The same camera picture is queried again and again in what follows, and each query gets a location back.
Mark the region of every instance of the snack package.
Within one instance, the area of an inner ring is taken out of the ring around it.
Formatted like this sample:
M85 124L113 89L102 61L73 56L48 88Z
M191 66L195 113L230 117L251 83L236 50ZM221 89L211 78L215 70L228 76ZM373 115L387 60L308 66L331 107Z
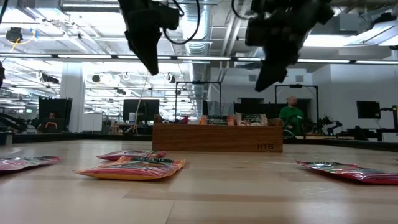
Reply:
M203 115L200 120L200 124L210 125L234 125L234 116L218 116L218 115Z
M59 156L0 158L0 171L14 171L32 166L52 165L61 159Z
M265 114L239 114L235 115L238 126L268 126L268 119Z
M128 157L153 157L160 158L166 155L165 151L141 151L141 150L119 150L116 152L110 152L105 155L99 155L97 158L107 159L111 161L116 161L122 156Z
M185 160L122 156L115 162L74 172L102 179L153 180L173 175L184 163Z
M398 173L384 172L376 169L362 168L353 164L339 162L303 162L297 164L327 172L339 177L358 180L369 184L398 184Z

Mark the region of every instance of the green shirt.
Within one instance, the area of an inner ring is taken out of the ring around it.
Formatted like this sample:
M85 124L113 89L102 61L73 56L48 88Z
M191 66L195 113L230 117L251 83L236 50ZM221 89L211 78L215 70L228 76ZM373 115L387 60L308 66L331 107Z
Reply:
M285 106L281 109L279 113L279 118L284 120L284 123L287 123L286 126L291 125L293 129L290 129L293 134L301 135L302 134L302 121L304 118L303 112L298 108L291 108Z

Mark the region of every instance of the computer monitor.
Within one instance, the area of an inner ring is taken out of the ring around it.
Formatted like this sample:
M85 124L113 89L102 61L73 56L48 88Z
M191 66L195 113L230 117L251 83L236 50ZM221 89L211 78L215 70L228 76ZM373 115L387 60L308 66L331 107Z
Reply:
M64 118L55 118L55 119L44 118L39 128L39 131L41 133L61 133L64 130L65 130Z
M129 113L137 113L139 100L126 99L123 101L123 120L129 120ZM155 115L159 114L159 100L141 100L138 108L138 121L153 121Z
M380 119L380 103L376 101L357 101L358 118Z

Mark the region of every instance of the table surface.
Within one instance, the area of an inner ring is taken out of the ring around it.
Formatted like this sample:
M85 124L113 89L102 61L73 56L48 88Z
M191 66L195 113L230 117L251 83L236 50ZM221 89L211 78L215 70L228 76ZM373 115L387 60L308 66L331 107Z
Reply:
M0 176L0 219L10 224L397 223L398 186L319 175L295 163L336 161L398 172L394 152L285 145L283 153L170 152L187 165L168 179L131 182L75 174L99 154L150 142L62 141L0 147L0 156L62 156Z

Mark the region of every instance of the ceiling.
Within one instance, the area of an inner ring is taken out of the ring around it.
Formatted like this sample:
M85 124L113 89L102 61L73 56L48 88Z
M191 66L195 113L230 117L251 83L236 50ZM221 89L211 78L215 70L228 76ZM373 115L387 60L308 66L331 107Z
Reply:
M59 6L58 1L26 1L26 6L17 7L11 1L2 24L0 25L0 46L1 52L12 52L16 54L113 54L113 55L132 55L127 42L124 38L123 17L118 12L117 1L71 1L66 0L63 6ZM184 9L196 7L194 1L181 0ZM202 3L202 19L207 24L207 30L202 36L195 37L190 45L174 45L162 37L157 45L158 55L203 55L203 56L235 56L236 54L253 55L255 47L247 47L244 44L247 21L239 21L231 12L230 0L209 0L200 1ZM238 9L248 9L250 1L242 1L243 6ZM332 5L338 9L356 13L357 9L372 11L380 7L394 6L396 1L333 1ZM96 7L95 5L105 5L107 7ZM180 27L175 31L168 31L169 36L176 41L182 41L189 36L189 32L195 28L195 18L191 22L187 14L180 22ZM14 45L6 38L6 32L10 27L21 27L23 40L21 44ZM199 53L192 51L193 47L203 47ZM391 51L388 47L367 46L367 47L303 47L300 51L301 58L322 58L322 59L383 59L390 56ZM6 69L6 81L4 85L30 86L31 88L3 88L2 98L28 98L21 103L20 100L0 101L0 106L13 110L15 105L36 105L35 99L38 96L57 97L60 85L48 84L40 81L41 74L50 75L60 82L62 81L63 62L61 61L41 61L29 60L26 58L7 58L1 59ZM158 97L169 98L169 103L161 106L161 113L171 116L174 112L172 97L175 91L166 89L175 88L166 80L167 75L173 75L177 81L192 81L202 79L206 81L216 81L219 72L214 68L219 67L219 63L210 64L191 64L191 63L161 63L159 64L160 74L148 75L147 70L137 62L84 62L85 73L87 74L86 90L86 110L99 111L107 114L119 114L122 110L121 101L110 102L109 99L122 100L123 97ZM316 64L297 64L291 68L304 68L307 73L319 69L322 65ZM92 81L93 75L100 75L107 82L95 83ZM225 85L239 85L244 79L227 79ZM125 89L126 95L117 94L111 87ZM152 91L141 89L153 88ZM181 94L181 100L187 101L179 103L178 114L188 114L196 116L200 114L200 98L206 96L206 86L187 85L187 91Z

